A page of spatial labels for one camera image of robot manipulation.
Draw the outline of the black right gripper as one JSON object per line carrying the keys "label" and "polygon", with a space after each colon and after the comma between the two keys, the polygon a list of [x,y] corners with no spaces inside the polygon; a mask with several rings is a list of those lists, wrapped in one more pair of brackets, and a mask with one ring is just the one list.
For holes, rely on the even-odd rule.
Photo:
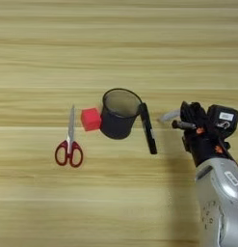
{"label": "black right gripper", "polygon": [[227,144],[219,133],[206,125],[207,115],[198,102],[192,103],[194,111],[194,123],[191,123],[192,112],[190,105],[183,101],[180,107],[180,120],[174,120],[172,127],[184,131],[182,142],[186,152],[189,152],[198,167],[202,162],[211,158],[225,158],[232,160],[233,157],[227,150]]}

